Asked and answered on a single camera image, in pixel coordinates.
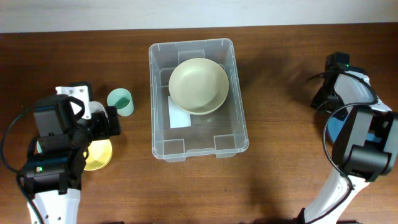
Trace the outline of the white cup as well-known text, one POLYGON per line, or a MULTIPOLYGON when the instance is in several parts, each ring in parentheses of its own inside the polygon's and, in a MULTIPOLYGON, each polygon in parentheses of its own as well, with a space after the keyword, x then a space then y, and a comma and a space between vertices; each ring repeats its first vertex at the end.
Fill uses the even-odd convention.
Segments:
POLYGON ((91 112, 91 113, 104 112, 104 113, 105 113, 105 116, 106 116, 106 117, 108 116, 107 113, 106 113, 106 110, 105 110, 104 106, 103 106, 100 102, 91 101, 91 102, 89 102, 89 106, 90 106, 90 112, 91 112))

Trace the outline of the yellow small bowl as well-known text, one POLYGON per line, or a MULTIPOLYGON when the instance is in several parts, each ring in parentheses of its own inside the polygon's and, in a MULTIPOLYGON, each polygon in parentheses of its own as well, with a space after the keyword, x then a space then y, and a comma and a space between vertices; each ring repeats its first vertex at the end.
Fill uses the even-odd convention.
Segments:
POLYGON ((102 169, 110 162, 113 155, 113 147, 109 139, 93 141, 88 147, 85 171, 102 169))

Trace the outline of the blue bowl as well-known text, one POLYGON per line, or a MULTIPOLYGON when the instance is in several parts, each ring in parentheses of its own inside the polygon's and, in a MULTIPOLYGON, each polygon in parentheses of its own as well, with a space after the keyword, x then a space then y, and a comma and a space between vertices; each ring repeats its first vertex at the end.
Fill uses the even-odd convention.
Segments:
MULTIPOLYGON (((346 116, 346 118, 344 120, 339 120, 336 117, 332 117, 331 121, 328 123, 326 133, 327 133, 332 144, 334 144, 336 138, 338 137, 338 135, 347 119, 348 119, 348 115, 346 116)), ((366 139, 368 141, 373 141, 376 143, 380 143, 382 140, 381 138, 377 137, 373 132, 368 132, 366 139)))

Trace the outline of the mint green cup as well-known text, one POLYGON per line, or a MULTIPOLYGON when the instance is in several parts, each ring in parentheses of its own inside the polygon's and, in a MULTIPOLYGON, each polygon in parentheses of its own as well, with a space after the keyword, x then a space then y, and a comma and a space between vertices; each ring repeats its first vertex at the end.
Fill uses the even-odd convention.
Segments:
POLYGON ((134 111, 134 103, 131 93, 124 88, 117 88, 111 91, 107 97, 108 106, 115 106, 118 115, 127 117, 134 111))

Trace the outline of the cream bowl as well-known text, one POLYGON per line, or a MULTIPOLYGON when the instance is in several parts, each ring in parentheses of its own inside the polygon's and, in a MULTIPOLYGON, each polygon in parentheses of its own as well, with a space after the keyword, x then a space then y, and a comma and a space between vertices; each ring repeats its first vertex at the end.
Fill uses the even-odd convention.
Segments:
POLYGON ((187 113, 206 115, 216 111, 227 99, 229 79, 218 63, 192 58, 172 72, 169 93, 177 106, 187 113))

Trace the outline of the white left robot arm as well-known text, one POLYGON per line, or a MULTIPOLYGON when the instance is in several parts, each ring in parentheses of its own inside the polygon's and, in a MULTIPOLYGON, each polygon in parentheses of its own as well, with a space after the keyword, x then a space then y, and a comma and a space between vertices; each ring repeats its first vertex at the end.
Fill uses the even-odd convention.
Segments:
POLYGON ((88 148, 93 141, 121 133, 115 106, 90 110, 93 92, 88 82, 58 86, 56 91, 33 107, 39 134, 17 173, 32 223, 76 223, 88 148))

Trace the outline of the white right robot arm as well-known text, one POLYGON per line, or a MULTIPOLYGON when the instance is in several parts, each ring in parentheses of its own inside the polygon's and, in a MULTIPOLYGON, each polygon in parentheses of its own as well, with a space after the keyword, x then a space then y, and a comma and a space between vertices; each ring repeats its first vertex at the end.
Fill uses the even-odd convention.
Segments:
POLYGON ((387 175, 397 159, 397 113, 386 106, 369 83, 369 78, 349 65, 327 68, 318 77, 324 79, 323 90, 337 100, 331 112, 348 115, 333 136, 327 123, 323 137, 329 137, 333 149, 322 141, 332 172, 317 198, 303 208, 298 223, 338 223, 339 217, 355 196, 378 177, 387 175))

